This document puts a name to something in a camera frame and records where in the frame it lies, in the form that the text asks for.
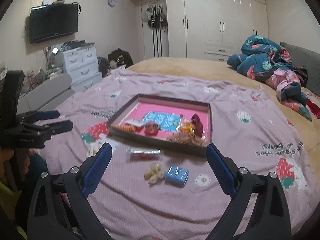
white wall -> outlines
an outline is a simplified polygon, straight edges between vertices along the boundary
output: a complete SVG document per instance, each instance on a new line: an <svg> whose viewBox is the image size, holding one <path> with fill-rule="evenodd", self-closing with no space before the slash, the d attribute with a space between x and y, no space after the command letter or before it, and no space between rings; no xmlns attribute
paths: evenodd
<svg viewBox="0 0 320 240"><path fill-rule="evenodd" d="M269 39L320 53L320 26L305 0L266 0Z"/></svg>
<svg viewBox="0 0 320 240"><path fill-rule="evenodd" d="M75 38L96 42L97 56L108 58L113 50L121 48L130 53L133 62L140 61L137 46L136 6L129 0L116 0L111 8L107 0L66 0L77 1L82 11L78 17L79 32ZM26 36L26 18L30 9L41 5L42 0L14 0L0 22L0 63L9 69L38 70L45 66L43 48L63 43L74 36L67 36L40 44L29 44Z"/></svg>

human hand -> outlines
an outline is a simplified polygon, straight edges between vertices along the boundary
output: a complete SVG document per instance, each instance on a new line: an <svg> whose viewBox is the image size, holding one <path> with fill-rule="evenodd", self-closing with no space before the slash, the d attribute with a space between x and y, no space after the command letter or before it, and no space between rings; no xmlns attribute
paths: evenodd
<svg viewBox="0 0 320 240"><path fill-rule="evenodd" d="M34 155L36 152L33 149L27 150L28 155ZM4 185L8 185L8 179L5 175L4 162L10 160L14 155L14 150L10 148L0 149L0 181ZM30 159L26 156L23 161L22 173L25 175L29 172Z"/></svg>

metal screw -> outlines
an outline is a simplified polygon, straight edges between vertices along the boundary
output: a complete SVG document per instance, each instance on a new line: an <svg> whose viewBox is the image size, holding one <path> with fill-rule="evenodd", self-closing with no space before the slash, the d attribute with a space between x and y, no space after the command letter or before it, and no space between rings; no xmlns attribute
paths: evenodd
<svg viewBox="0 0 320 240"><path fill-rule="evenodd" d="M71 170L70 170L70 172L71 172L72 174L76 174L78 171L79 171L79 168L78 168L78 167L73 167L73 168L71 168Z"/></svg>
<svg viewBox="0 0 320 240"><path fill-rule="evenodd" d="M247 174L248 173L248 170L246 168L240 168L239 171L240 171L241 174Z"/></svg>
<svg viewBox="0 0 320 240"><path fill-rule="evenodd" d="M275 179L277 177L277 174L275 172L271 172L270 176Z"/></svg>
<svg viewBox="0 0 320 240"><path fill-rule="evenodd" d="M46 176L48 176L48 173L46 171L41 173L41 178L45 178Z"/></svg>

gray headboard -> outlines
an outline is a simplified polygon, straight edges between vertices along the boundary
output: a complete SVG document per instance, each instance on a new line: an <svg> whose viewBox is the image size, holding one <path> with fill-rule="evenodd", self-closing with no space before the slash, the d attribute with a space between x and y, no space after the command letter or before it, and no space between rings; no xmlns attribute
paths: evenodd
<svg viewBox="0 0 320 240"><path fill-rule="evenodd" d="M320 96L320 54L285 42L281 42L280 45L289 52L292 65L307 67L309 78L306 87Z"/></svg>

crumpled comforter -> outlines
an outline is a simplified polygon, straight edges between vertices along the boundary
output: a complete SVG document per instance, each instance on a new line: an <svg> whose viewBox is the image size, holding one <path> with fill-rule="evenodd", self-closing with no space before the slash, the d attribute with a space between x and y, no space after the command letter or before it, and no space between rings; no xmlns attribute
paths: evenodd
<svg viewBox="0 0 320 240"><path fill-rule="evenodd" d="M292 70L288 51L262 36L253 35L243 44L243 54L232 55L227 63L238 73L264 82L277 92L279 101L312 120L307 97L301 92L298 76Z"/></svg>

